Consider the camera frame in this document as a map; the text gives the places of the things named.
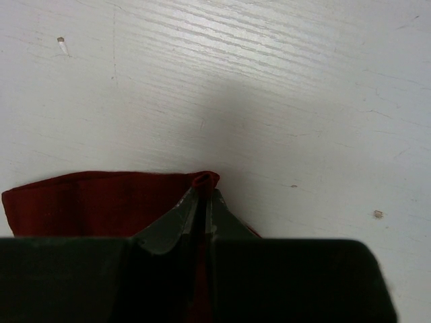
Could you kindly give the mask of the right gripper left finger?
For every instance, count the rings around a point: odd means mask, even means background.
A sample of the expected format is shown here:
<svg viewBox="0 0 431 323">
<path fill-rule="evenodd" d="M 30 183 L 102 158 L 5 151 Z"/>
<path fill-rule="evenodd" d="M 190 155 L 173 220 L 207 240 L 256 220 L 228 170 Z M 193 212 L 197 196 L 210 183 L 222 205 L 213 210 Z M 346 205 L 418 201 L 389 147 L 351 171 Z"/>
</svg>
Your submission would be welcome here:
<svg viewBox="0 0 431 323">
<path fill-rule="evenodd" d="M 184 235 L 192 232 L 199 197 L 190 188 L 177 204 L 158 220 L 134 236 L 137 245 L 150 254 L 167 254 Z"/>
</svg>

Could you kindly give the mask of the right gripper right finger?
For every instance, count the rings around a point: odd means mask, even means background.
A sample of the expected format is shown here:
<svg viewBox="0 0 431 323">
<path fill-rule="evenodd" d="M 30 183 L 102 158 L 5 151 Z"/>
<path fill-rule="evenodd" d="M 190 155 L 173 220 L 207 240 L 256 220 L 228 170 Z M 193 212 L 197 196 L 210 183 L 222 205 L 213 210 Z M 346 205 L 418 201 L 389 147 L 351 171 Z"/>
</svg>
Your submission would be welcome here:
<svg viewBox="0 0 431 323">
<path fill-rule="evenodd" d="M 205 235 L 208 239 L 249 239 L 249 228 L 230 212 L 218 189 L 207 200 Z"/>
</svg>

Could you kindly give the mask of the dark red t shirt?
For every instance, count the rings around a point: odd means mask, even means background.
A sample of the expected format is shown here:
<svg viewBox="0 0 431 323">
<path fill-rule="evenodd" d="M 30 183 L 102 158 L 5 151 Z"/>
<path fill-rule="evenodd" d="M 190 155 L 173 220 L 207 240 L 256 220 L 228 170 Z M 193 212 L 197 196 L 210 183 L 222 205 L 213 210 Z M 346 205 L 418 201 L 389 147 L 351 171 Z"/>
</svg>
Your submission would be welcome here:
<svg viewBox="0 0 431 323">
<path fill-rule="evenodd" d="M 265 302 L 248 281 L 241 242 L 208 239 L 214 172 L 78 172 L 5 191 L 13 238 L 1 241 L 2 322 L 257 322 Z M 167 254 L 134 236 L 188 189 L 192 232 Z"/>
</svg>

